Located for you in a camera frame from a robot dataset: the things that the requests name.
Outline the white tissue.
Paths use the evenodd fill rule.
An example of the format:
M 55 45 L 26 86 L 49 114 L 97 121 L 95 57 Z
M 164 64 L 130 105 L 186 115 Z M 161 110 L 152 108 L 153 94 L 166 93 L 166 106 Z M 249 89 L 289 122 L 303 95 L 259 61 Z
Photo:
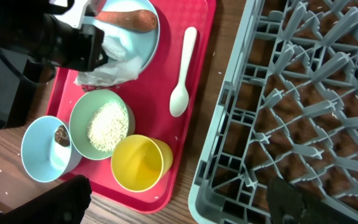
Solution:
M 138 78 L 143 59 L 138 55 L 126 59 L 127 49 L 117 37 L 105 36 L 102 49 L 108 56 L 108 62 L 92 72 L 78 72 L 74 84 L 107 87 Z

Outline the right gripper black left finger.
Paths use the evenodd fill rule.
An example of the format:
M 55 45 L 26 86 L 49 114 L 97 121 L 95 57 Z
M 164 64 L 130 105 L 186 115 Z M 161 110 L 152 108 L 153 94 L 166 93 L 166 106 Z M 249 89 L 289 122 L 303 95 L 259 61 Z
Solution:
M 77 175 L 10 212 L 0 212 L 0 224 L 77 224 L 91 203 L 91 194 L 89 179 Z

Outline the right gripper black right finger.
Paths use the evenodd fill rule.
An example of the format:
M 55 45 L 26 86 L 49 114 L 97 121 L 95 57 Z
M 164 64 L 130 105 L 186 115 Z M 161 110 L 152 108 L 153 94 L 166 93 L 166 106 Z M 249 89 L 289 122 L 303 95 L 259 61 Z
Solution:
M 267 202 L 273 224 L 358 224 L 358 221 L 278 177 L 269 180 Z

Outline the green bowl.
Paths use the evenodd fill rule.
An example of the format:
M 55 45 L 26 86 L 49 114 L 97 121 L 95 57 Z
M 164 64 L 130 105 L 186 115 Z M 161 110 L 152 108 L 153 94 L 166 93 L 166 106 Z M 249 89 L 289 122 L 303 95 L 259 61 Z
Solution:
M 133 134 L 135 130 L 134 114 L 121 97 L 112 91 L 96 90 L 85 94 L 78 100 L 71 112 L 69 124 L 71 140 L 78 152 L 87 159 L 99 161 L 111 157 L 112 151 L 99 151 L 91 145 L 90 140 L 86 135 L 86 130 L 92 115 L 100 109 L 102 105 L 113 101 L 122 103 L 126 107 L 127 115 L 129 117 L 129 130 L 127 136 Z

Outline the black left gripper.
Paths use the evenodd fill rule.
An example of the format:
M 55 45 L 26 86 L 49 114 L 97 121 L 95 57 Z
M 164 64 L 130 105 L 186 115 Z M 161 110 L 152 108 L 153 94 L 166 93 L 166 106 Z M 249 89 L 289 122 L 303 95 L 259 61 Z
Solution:
M 80 72 L 106 64 L 102 29 L 91 24 L 72 27 L 57 18 L 77 4 L 76 0 L 68 0 L 66 6 L 51 1 L 0 1 L 0 49 Z

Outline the orange carrot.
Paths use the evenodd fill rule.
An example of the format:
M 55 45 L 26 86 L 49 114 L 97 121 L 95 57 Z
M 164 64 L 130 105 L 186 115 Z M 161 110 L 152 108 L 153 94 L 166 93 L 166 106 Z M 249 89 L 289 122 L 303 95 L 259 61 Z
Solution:
M 151 32 L 157 28 L 157 16 L 149 10 L 117 12 L 102 11 L 95 19 L 136 32 Z

